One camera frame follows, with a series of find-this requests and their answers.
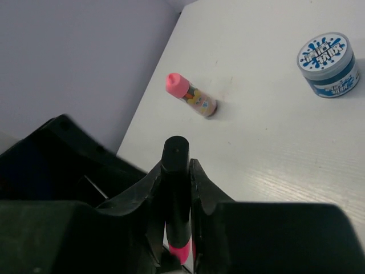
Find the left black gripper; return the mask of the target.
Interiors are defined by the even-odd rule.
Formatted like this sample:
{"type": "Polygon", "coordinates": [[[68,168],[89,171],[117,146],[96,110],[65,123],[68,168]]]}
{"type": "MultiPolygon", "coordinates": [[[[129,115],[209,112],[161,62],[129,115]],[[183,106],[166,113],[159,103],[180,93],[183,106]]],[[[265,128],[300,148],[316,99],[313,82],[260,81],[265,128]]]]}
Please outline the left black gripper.
{"type": "Polygon", "coordinates": [[[1,199],[71,200],[97,207],[145,175],[63,114],[1,153],[1,199]]]}

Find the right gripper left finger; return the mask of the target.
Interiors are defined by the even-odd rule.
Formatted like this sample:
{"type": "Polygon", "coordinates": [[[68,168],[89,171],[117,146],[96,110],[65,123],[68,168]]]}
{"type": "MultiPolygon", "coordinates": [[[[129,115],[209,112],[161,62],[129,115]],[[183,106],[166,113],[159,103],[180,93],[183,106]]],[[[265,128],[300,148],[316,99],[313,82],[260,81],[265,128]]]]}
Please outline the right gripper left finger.
{"type": "Polygon", "coordinates": [[[98,208],[1,201],[2,273],[156,273],[163,250],[160,166],[98,208]]]}

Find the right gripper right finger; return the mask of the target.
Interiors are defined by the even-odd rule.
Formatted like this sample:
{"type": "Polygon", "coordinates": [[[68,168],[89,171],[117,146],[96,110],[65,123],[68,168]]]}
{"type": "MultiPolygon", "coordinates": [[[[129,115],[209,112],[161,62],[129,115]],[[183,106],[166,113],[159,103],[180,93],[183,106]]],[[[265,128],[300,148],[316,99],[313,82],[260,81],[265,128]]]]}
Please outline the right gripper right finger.
{"type": "Polygon", "coordinates": [[[363,273],[347,215],[326,203],[237,202],[190,161],[195,273],[363,273]]]}

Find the pink black highlighter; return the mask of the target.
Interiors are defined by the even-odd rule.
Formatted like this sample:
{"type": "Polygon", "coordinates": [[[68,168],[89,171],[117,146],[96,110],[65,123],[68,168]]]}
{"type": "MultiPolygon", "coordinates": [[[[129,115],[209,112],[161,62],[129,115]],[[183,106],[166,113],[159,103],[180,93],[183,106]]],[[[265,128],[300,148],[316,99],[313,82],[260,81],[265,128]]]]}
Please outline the pink black highlighter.
{"type": "Polygon", "coordinates": [[[190,253],[190,172],[189,142],[182,136],[173,136],[165,141],[161,157],[161,175],[165,206],[165,229],[169,251],[181,264],[190,253]]]}

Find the pink capped eraser bottle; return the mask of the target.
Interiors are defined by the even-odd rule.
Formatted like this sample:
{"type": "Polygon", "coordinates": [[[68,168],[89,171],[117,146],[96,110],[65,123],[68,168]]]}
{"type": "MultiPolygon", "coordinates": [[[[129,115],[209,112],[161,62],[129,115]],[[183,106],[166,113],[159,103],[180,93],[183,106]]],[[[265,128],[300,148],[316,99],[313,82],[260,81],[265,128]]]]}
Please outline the pink capped eraser bottle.
{"type": "Polygon", "coordinates": [[[208,118],[217,111],[217,101],[209,94],[196,88],[189,80],[178,73],[170,73],[166,77],[167,93],[186,103],[201,116],[208,118]]]}

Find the blue patterned round jar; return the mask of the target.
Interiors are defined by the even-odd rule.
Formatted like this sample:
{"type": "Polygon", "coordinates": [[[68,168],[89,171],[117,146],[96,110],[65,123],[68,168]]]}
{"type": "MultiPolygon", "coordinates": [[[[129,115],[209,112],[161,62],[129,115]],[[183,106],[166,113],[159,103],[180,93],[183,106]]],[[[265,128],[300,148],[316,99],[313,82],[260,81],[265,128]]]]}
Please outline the blue patterned round jar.
{"type": "Polygon", "coordinates": [[[340,97],[360,79],[351,43],[342,33],[329,32],[308,41],[297,55],[297,66],[321,98],[340,97]]]}

